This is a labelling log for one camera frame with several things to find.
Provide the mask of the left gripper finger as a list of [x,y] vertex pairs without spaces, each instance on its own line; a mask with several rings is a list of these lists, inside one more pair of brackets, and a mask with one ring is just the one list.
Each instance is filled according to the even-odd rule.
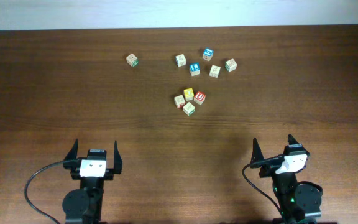
[[122,172],[122,158],[118,150],[117,141],[114,142],[114,165],[113,173],[120,174]]
[[75,142],[72,148],[69,150],[68,154],[65,156],[64,161],[77,160],[77,153],[78,153],[78,139],[75,139]]

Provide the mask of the red letter U block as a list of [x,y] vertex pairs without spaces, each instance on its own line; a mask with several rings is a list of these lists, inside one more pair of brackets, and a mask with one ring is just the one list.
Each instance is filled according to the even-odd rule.
[[201,91],[198,91],[193,97],[193,101],[198,105],[202,105],[205,99],[206,99],[206,95]]

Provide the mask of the green letter R block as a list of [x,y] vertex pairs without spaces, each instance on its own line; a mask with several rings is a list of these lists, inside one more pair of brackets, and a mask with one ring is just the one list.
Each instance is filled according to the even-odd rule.
[[195,109],[195,106],[191,102],[186,103],[183,107],[183,111],[188,116],[191,116],[195,112]]

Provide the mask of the red letter A block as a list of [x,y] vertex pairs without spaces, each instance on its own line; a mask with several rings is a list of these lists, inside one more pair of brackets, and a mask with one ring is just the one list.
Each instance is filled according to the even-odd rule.
[[184,107],[186,101],[185,98],[183,97],[183,95],[178,95],[174,97],[174,102],[177,108],[182,108]]

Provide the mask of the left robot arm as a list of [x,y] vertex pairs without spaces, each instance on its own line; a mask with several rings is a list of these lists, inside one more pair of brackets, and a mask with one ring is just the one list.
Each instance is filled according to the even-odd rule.
[[78,140],[63,160],[63,168],[70,171],[73,180],[80,182],[79,188],[67,193],[63,199],[65,223],[102,223],[104,183],[121,174],[121,155],[115,144],[113,167],[108,168],[107,151],[104,149],[90,149],[86,157],[78,157],[77,153]]

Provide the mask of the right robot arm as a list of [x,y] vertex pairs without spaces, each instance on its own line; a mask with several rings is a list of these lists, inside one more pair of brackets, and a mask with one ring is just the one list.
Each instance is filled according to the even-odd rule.
[[306,168],[310,153],[291,134],[283,153],[265,158],[256,138],[252,142],[252,156],[247,168],[258,169],[260,178],[271,178],[272,189],[277,201],[256,187],[249,179],[246,181],[264,197],[268,198],[278,210],[280,217],[273,223],[316,223],[321,217],[323,188],[308,181],[297,181],[296,175]]

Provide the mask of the yellow letter O block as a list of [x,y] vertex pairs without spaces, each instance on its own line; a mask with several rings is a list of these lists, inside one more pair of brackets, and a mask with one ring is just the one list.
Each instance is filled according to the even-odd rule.
[[183,94],[186,101],[191,101],[194,98],[194,92],[192,88],[187,88],[183,90]]

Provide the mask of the plain wooden block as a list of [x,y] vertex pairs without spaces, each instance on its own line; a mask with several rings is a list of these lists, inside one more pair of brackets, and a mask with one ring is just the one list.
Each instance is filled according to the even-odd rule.
[[216,66],[216,65],[212,65],[212,66],[211,66],[211,70],[210,70],[210,72],[209,72],[209,75],[210,75],[211,77],[217,78],[217,77],[219,76],[220,69],[221,69],[221,67]]

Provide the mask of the green-sided right block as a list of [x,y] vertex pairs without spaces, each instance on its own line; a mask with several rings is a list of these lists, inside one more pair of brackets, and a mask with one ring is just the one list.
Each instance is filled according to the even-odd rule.
[[232,58],[225,62],[225,68],[228,72],[232,72],[237,68],[236,61]]

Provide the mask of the green-sided block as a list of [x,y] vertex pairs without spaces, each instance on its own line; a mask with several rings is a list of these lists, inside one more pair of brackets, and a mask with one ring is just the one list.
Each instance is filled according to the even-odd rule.
[[135,67],[139,64],[139,59],[134,54],[128,55],[126,61],[131,67]]
[[232,72],[237,68],[236,61],[232,58],[225,62],[225,68],[228,72]]

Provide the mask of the far left green-sided block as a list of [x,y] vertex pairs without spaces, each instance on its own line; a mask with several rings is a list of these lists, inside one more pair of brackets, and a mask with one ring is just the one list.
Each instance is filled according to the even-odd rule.
[[135,67],[139,64],[139,59],[134,54],[128,55],[126,61],[131,67]]

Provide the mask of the blue letter L block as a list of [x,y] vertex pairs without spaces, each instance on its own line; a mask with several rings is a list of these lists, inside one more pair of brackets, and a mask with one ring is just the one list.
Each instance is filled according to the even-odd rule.
[[192,63],[189,66],[189,71],[191,76],[199,75],[200,74],[200,65],[199,63]]

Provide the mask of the blue number five block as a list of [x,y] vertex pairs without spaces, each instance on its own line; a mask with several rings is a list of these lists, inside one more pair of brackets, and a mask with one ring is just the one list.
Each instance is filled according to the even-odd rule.
[[213,57],[214,50],[205,48],[202,54],[202,58],[206,61],[210,61]]

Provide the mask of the blue-sided plain block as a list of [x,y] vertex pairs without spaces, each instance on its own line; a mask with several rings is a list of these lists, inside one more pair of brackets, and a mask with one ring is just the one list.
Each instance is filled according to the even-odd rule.
[[185,58],[184,54],[176,55],[175,61],[176,61],[178,67],[186,65],[186,58]]

